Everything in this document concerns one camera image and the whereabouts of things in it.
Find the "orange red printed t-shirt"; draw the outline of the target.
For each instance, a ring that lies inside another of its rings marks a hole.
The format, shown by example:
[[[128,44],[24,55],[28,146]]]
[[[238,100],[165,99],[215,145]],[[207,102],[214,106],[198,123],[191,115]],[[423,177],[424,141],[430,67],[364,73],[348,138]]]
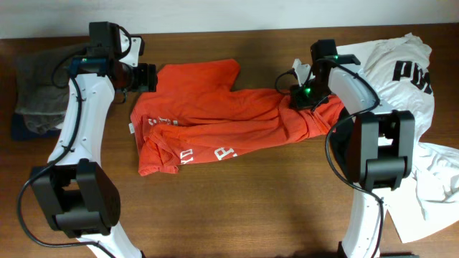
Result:
[[[162,68],[157,90],[141,94],[131,113],[140,175],[315,138],[344,108],[335,96],[314,111],[296,111],[274,89],[234,91],[239,72],[233,59]]]

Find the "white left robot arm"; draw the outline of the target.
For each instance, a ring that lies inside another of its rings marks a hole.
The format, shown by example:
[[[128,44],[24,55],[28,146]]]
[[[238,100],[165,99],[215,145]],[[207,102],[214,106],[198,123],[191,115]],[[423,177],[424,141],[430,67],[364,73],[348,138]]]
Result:
[[[96,257],[143,257],[120,223],[120,194],[101,167],[101,143],[117,92],[153,92],[156,66],[140,63],[145,43],[109,21],[89,24],[90,43],[70,55],[69,100],[47,165],[24,184],[54,231],[86,246]]]

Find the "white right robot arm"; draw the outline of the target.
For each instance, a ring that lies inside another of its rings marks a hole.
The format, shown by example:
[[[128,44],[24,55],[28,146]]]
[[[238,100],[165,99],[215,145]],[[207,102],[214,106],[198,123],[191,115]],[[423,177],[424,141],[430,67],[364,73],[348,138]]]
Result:
[[[295,60],[298,85],[290,106],[316,111],[336,96],[347,114],[326,134],[325,154],[335,175],[354,190],[351,218],[338,257],[379,257],[384,197],[412,170],[415,117],[382,100],[353,54],[339,54],[332,39],[311,45],[312,63]]]

